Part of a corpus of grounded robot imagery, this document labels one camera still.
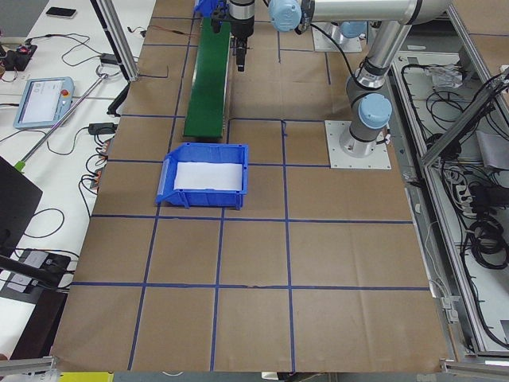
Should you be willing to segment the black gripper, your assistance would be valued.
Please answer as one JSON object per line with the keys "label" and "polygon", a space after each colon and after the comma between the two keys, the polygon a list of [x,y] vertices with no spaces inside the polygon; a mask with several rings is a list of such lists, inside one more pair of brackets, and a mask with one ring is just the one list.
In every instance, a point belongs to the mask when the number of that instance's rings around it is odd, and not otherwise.
{"label": "black gripper", "polygon": [[247,39],[254,32],[255,1],[231,0],[219,1],[211,15],[212,24],[216,24],[215,32],[220,31],[221,22],[231,24],[231,33],[235,39],[235,63],[239,72],[245,71]]}

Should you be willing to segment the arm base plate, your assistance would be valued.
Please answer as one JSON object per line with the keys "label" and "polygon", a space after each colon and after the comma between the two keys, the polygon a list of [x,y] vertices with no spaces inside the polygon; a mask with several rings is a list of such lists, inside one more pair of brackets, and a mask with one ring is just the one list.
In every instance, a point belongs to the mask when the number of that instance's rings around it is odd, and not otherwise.
{"label": "arm base plate", "polygon": [[345,53],[360,53],[363,50],[360,37],[341,40],[335,39],[332,36],[331,22],[315,22],[315,25],[324,31],[322,33],[318,29],[313,28],[313,44],[316,52],[338,51],[338,48],[328,36],[330,36]]}
{"label": "arm base plate", "polygon": [[336,170],[390,170],[383,133],[380,132],[373,142],[360,142],[351,134],[350,124],[350,121],[324,121],[330,167]]}

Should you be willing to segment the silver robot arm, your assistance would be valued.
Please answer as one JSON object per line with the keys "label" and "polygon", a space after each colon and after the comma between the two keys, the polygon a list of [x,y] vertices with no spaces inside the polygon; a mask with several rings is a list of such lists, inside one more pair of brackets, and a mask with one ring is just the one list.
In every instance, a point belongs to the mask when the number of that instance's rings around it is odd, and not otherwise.
{"label": "silver robot arm", "polygon": [[367,23],[365,21],[343,21],[332,22],[332,36],[335,39],[352,39],[366,33]]}
{"label": "silver robot arm", "polygon": [[279,32],[304,33],[313,22],[378,21],[381,26],[367,56],[351,74],[347,94],[352,121],[339,139],[344,153],[353,158],[372,154],[379,133],[389,123],[392,106],[378,90],[384,85],[394,56],[412,25],[440,16],[447,1],[270,1],[268,13]]}

